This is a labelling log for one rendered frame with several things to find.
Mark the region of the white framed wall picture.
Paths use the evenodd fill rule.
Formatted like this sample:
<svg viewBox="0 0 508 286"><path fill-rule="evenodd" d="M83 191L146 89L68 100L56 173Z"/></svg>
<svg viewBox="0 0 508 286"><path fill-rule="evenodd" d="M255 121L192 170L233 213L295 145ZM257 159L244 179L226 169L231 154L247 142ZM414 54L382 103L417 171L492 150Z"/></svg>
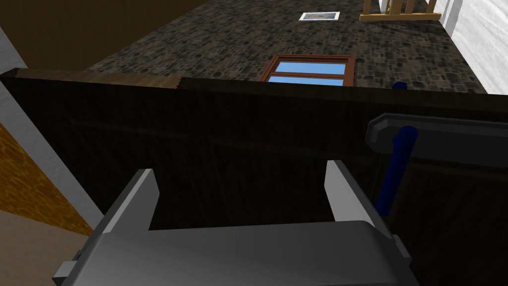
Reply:
<svg viewBox="0 0 508 286"><path fill-rule="evenodd" d="M299 21L337 21L340 12L304 12Z"/></svg>

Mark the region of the light wooden furniture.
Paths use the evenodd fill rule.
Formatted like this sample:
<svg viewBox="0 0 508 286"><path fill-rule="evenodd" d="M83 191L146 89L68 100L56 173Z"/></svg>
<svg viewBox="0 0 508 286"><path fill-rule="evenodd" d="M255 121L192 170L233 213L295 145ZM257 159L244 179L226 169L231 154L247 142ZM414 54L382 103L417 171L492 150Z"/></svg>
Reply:
<svg viewBox="0 0 508 286"><path fill-rule="evenodd" d="M359 20L361 22L372 22L372 21L438 21L442 14L434 12L434 8L437 0L429 0L424 13L414 13L415 0L407 0L404 13L401 13L403 0L391 0L386 1L385 12L372 14L370 8L372 0L364 0L363 13L360 15Z"/></svg>

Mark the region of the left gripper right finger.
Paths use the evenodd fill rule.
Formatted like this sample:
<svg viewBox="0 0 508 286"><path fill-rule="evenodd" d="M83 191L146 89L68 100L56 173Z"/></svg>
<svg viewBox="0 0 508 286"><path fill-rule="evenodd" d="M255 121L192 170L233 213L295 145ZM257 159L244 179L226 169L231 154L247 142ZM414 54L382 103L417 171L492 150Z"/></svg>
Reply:
<svg viewBox="0 0 508 286"><path fill-rule="evenodd" d="M335 221L365 221L393 238L384 220L341 160L329 160L324 188Z"/></svg>

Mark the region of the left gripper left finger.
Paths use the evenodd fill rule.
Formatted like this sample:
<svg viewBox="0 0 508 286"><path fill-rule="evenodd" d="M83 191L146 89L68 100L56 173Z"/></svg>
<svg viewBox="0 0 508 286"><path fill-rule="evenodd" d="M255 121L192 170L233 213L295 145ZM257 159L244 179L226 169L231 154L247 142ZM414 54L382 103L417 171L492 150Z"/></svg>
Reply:
<svg viewBox="0 0 508 286"><path fill-rule="evenodd" d="M93 233L147 231L159 195L153 169L138 170Z"/></svg>

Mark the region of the brown framed window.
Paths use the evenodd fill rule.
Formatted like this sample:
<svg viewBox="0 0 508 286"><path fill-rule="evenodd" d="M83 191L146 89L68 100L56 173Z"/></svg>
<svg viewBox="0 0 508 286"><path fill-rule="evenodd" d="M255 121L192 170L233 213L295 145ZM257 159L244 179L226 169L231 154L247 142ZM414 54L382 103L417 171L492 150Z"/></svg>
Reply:
<svg viewBox="0 0 508 286"><path fill-rule="evenodd" d="M276 54L260 81L353 86L355 56Z"/></svg>

